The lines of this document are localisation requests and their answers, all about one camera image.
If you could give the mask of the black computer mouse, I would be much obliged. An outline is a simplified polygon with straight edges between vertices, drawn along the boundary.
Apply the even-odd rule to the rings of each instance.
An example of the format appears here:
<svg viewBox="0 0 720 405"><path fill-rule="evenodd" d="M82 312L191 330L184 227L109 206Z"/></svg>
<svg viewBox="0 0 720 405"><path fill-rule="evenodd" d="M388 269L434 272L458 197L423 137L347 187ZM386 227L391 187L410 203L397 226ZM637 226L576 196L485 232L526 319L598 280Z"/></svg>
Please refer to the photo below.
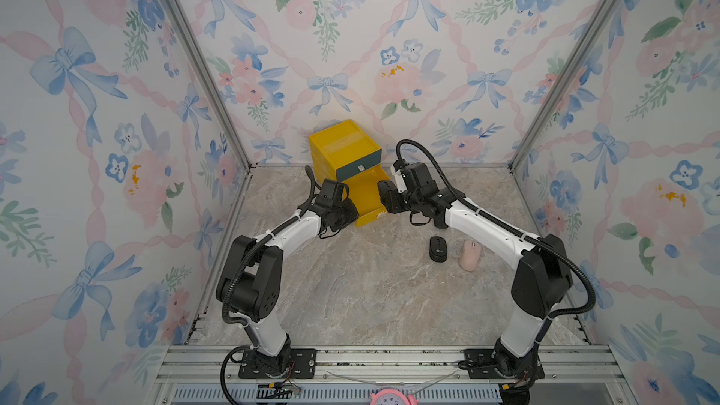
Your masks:
<svg viewBox="0 0 720 405"><path fill-rule="evenodd" d="M433 236L429 240L429 258L435 263L445 263L448 257L446 240L440 236Z"/></svg>

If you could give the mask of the yellow drawer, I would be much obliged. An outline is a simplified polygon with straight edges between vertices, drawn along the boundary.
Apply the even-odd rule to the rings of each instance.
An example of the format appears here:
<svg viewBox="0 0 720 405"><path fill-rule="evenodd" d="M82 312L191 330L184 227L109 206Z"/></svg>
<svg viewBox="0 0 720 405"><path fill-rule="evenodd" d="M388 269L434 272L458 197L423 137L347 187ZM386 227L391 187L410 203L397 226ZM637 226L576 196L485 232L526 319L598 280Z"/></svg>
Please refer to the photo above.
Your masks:
<svg viewBox="0 0 720 405"><path fill-rule="evenodd" d="M344 181L350 189L350 199L359 215L355 222L357 228L373 223L387 213L381 202L378 183L388 179L384 168L377 165Z"/></svg>

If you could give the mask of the yellow plastic drawer cabinet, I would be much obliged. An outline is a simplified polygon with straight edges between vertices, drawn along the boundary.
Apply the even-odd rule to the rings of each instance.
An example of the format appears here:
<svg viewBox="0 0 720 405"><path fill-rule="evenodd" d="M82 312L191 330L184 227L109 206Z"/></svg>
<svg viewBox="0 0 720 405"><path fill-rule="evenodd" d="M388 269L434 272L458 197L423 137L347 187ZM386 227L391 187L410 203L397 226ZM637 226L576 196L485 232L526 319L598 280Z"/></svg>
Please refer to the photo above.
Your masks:
<svg viewBox="0 0 720 405"><path fill-rule="evenodd" d="M309 136L315 176L335 180L337 168L380 152L382 148L353 120L346 120Z"/></svg>

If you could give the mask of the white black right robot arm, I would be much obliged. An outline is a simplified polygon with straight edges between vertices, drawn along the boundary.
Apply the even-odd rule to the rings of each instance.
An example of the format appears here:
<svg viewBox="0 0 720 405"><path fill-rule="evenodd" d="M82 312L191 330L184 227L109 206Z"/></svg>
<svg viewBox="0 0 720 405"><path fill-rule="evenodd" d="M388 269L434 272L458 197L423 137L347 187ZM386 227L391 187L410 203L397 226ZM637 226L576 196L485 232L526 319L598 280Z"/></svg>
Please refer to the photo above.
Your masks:
<svg viewBox="0 0 720 405"><path fill-rule="evenodd" d="M506 330L487 364L501 377L530 383L538 375L539 345L561 310L572 285L562 242L527 234L479 208L464 195L438 189L435 182L400 190L392 181L378 183L381 203L391 214L420 214L438 228L466 234L514 269L514 302Z"/></svg>

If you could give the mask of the pink computer mouse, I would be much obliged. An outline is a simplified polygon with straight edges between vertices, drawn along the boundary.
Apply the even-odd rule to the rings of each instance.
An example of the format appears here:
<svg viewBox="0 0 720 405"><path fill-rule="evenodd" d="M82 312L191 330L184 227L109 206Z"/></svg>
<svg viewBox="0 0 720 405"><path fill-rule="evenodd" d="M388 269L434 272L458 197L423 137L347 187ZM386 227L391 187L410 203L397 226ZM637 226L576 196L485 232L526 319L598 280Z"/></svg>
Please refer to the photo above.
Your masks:
<svg viewBox="0 0 720 405"><path fill-rule="evenodd" d="M466 240L459 255L459 266L467 271L474 272L483 257L484 248L474 240Z"/></svg>

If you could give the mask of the teal blue drawer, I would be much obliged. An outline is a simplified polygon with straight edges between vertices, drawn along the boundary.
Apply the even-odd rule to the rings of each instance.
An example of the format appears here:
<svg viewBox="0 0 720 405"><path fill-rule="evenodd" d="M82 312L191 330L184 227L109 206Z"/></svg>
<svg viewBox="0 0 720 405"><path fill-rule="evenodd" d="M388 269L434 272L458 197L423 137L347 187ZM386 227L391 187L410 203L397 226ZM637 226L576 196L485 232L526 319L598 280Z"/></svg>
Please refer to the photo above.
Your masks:
<svg viewBox="0 0 720 405"><path fill-rule="evenodd" d="M350 163L337 168L335 171L335 180L345 182L350 178L359 176L360 174L378 166L381 163L381 160L382 154L380 152L376 152L362 157L362 159L351 161Z"/></svg>

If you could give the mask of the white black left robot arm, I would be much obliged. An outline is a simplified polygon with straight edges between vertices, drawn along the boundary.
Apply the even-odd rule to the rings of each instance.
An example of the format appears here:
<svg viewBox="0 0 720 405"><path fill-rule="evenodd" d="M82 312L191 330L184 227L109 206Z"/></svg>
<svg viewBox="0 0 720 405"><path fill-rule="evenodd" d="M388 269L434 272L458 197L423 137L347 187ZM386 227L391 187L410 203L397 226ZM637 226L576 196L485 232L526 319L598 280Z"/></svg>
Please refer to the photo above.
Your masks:
<svg viewBox="0 0 720 405"><path fill-rule="evenodd" d="M275 313L284 260L305 243L337 234L358 218L349 199L333 207L312 204L272 230L232 242L215 296L223 322L242 327L250 340L243 350L241 377L281 377L291 369L291 337Z"/></svg>

